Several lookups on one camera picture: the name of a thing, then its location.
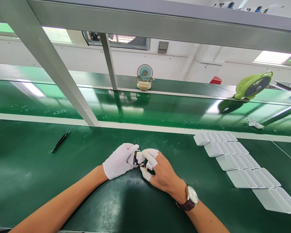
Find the window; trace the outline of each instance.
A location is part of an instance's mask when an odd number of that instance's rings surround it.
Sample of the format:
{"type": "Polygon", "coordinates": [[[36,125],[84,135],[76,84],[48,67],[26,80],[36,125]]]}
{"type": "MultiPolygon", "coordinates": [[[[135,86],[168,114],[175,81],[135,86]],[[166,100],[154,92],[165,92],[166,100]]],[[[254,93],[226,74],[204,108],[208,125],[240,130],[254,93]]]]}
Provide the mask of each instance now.
{"type": "MultiPolygon", "coordinates": [[[[83,36],[88,45],[101,46],[100,36],[97,32],[83,31],[83,36]]],[[[108,34],[110,46],[116,48],[149,50],[150,38],[108,34]]]]}
{"type": "Polygon", "coordinates": [[[256,63],[268,63],[268,64],[279,64],[279,65],[291,65],[291,54],[290,53],[279,53],[262,51],[260,55],[255,59],[256,63]]]}
{"type": "MultiPolygon", "coordinates": [[[[71,43],[66,29],[43,27],[46,35],[52,42],[71,43]]],[[[7,23],[0,23],[0,36],[17,37],[13,29],[7,23]]]]}

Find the watch face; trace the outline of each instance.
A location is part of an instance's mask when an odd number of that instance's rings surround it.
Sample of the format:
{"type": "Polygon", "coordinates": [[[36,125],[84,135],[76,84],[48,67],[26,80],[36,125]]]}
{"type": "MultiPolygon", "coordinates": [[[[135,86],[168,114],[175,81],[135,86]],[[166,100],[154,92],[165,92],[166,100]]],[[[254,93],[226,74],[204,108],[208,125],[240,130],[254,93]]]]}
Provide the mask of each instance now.
{"type": "Polygon", "coordinates": [[[189,195],[191,201],[193,201],[195,204],[198,203],[197,193],[195,192],[195,190],[191,186],[188,186],[188,195],[189,195]]]}

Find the green workbench surface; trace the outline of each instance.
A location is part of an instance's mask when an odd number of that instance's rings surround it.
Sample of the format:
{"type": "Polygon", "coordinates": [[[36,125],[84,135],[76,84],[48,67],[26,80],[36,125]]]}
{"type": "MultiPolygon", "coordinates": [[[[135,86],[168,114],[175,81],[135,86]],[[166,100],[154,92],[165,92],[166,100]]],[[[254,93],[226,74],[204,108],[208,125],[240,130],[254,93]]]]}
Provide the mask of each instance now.
{"type": "MultiPolygon", "coordinates": [[[[0,227],[14,227],[124,142],[159,149],[232,233],[291,232],[291,215],[267,211],[251,189],[235,188],[192,135],[7,120],[0,120],[0,227]],[[71,133],[51,154],[66,130],[71,133]]],[[[291,159],[273,142],[240,142],[291,195],[291,159]]],[[[145,181],[139,169],[98,187],[63,230],[195,232],[175,201],[145,181]]]]}
{"type": "MultiPolygon", "coordinates": [[[[100,121],[291,136],[291,106],[79,88],[100,121]],[[248,126],[248,118],[264,125],[248,126]]],[[[56,85],[0,80],[0,113],[81,119],[56,85]]]]}
{"type": "MultiPolygon", "coordinates": [[[[108,74],[91,73],[82,71],[69,71],[76,84],[91,85],[100,87],[111,87],[111,81],[108,74]]],[[[116,81],[119,88],[136,89],[136,77],[126,75],[116,75],[116,81]]],[[[208,83],[195,83],[160,79],[154,77],[151,91],[171,92],[181,94],[194,94],[215,97],[232,98],[235,94],[235,86],[216,85],[208,83]]],[[[26,67],[0,64],[0,79],[23,79],[33,82],[54,83],[43,68],[26,67]]],[[[279,91],[265,89],[259,93],[251,102],[270,101],[291,104],[291,91],[279,91]]]]}

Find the forearm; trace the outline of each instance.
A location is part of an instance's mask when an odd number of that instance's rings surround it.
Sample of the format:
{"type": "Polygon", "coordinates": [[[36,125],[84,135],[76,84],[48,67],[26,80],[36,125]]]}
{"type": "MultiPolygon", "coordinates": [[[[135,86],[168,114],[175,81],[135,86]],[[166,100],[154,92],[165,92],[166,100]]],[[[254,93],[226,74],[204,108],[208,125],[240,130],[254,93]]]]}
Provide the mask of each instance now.
{"type": "MultiPolygon", "coordinates": [[[[184,204],[187,200],[185,187],[185,182],[180,179],[176,182],[176,188],[169,192],[180,204],[184,204]]],[[[222,222],[200,200],[195,208],[185,213],[192,221],[198,233],[229,232],[222,222]]]]}
{"type": "Polygon", "coordinates": [[[81,180],[28,216],[10,232],[58,232],[83,200],[107,179],[102,165],[96,167],[81,180]]]}

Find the wristwatch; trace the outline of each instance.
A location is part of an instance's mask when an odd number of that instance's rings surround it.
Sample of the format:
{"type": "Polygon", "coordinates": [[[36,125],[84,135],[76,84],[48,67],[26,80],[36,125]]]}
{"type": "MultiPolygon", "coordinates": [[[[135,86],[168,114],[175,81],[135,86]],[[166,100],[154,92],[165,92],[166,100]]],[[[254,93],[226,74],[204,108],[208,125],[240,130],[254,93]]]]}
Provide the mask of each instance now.
{"type": "Polygon", "coordinates": [[[178,202],[176,202],[176,204],[180,209],[182,209],[184,211],[190,211],[191,209],[195,208],[196,205],[198,204],[197,193],[189,185],[186,186],[185,192],[187,194],[187,201],[182,205],[179,204],[178,202]]]}

